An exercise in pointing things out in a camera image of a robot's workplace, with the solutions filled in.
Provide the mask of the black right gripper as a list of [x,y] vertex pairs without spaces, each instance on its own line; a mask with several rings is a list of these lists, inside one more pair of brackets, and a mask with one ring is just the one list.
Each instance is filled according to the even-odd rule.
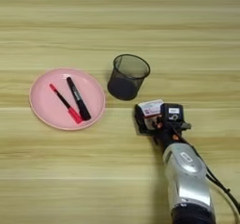
[[182,132],[191,129],[191,124],[185,121],[168,121],[160,116],[144,119],[139,105],[134,108],[134,118],[139,132],[152,136],[156,145],[161,146],[162,151],[175,142],[187,143]]

